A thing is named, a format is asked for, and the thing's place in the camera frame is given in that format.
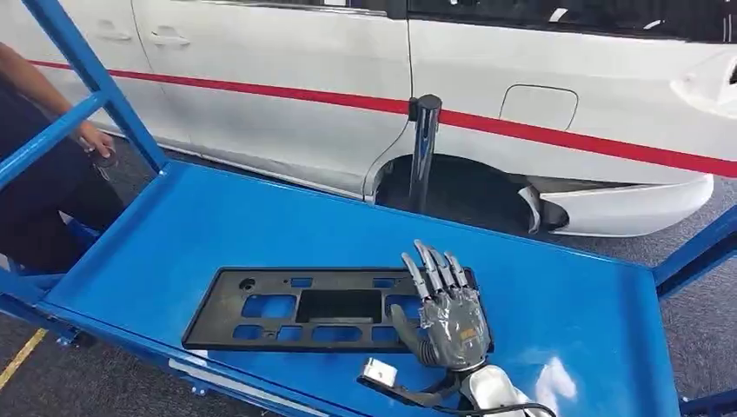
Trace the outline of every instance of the black cable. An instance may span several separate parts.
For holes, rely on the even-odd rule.
[[[537,409],[537,410],[544,411],[550,417],[557,417],[555,413],[553,412],[553,410],[551,410],[548,407],[543,406],[542,404],[538,404],[536,402],[526,402],[524,404],[513,404],[511,406],[501,406],[501,407],[495,407],[495,408],[483,408],[479,410],[456,410],[455,408],[448,408],[448,407],[441,407],[441,406],[435,406],[433,407],[433,409],[441,413],[455,414],[455,415],[501,414],[501,413],[507,413],[510,411],[525,411],[529,409]]]

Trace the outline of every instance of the blue metal frame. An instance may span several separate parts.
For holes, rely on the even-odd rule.
[[[102,91],[107,96],[104,108],[125,136],[136,145],[155,172],[161,170],[168,158],[156,145],[154,138],[59,2],[53,0],[23,0],[23,2],[62,51],[87,88],[93,92]]]
[[[737,413],[737,389],[681,402],[681,414],[688,417],[716,417],[729,413]]]
[[[669,297],[737,254],[737,206],[732,206],[653,269],[658,296]]]
[[[30,166],[45,151],[51,149],[82,120],[100,107],[107,110],[155,172],[163,172],[164,167],[168,164],[166,156],[158,148],[123,93],[84,41],[61,5],[54,0],[23,0],[23,2],[56,46],[63,52],[77,74],[90,88],[92,95],[54,122],[41,134],[31,139],[10,158],[0,162],[0,188],[12,181],[20,172]],[[113,232],[116,227],[123,226],[120,224],[114,225],[110,232]],[[674,252],[660,266],[653,268],[652,274],[658,296],[667,297],[674,294],[690,282],[703,276],[711,268],[734,256],[735,251],[737,251],[737,244],[735,244],[736,229],[737,208],[732,207],[713,224]],[[54,331],[67,340],[72,339],[77,332],[73,326],[84,328],[85,331],[89,330],[98,337],[108,339],[170,372],[172,372],[172,369],[167,365],[169,360],[184,361],[190,365],[199,366],[196,365],[198,363],[196,362],[198,361],[197,357],[192,353],[172,348],[170,345],[153,341],[138,334],[126,332],[124,329],[111,326],[108,323],[96,320],[94,317],[66,310],[64,307],[49,302],[48,298],[50,297],[44,300],[43,298],[49,288],[53,287],[60,279],[62,277],[59,275],[20,277],[0,270],[0,293],[2,293],[0,294],[0,311]],[[317,407],[327,413],[358,415],[358,413],[343,406],[310,398],[305,394],[270,383],[254,375],[245,374],[243,371],[216,361],[208,362],[206,369],[213,375],[223,377],[229,375],[232,377],[234,373],[240,373],[238,375],[239,381],[247,382],[253,387],[258,387],[275,395],[281,395],[296,402],[303,404],[316,403]],[[196,390],[212,388],[285,414],[294,415],[295,412],[290,409],[282,409],[281,406],[276,404],[250,398],[226,387],[218,387],[197,378],[191,378],[186,374],[175,374],[192,381],[196,385]],[[735,398],[737,398],[737,391],[691,400],[681,403],[681,411],[684,414],[710,413],[710,415],[717,415],[719,412],[732,410],[730,407],[734,406]]]

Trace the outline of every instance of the person's arm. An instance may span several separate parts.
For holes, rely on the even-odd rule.
[[[63,115],[72,108],[71,103],[46,79],[32,63],[18,55],[10,46],[0,43],[0,75],[12,83],[18,91],[39,106],[56,115]],[[79,125],[77,133],[107,158],[113,140],[92,123],[84,121]]]

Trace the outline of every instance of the white car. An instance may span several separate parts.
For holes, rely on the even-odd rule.
[[[737,176],[721,0],[61,3],[164,147],[367,202],[408,166],[425,94],[443,106],[433,169],[520,184],[476,191],[524,188],[532,228],[652,233]],[[0,38],[88,94],[20,0],[0,0]]]

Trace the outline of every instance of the person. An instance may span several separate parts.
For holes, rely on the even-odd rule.
[[[0,158],[71,108],[33,64],[0,43]],[[89,121],[72,136],[81,140],[62,139],[0,189],[0,253],[34,272],[66,272],[84,253],[60,211],[102,232],[124,208],[92,159],[111,157],[113,139]]]

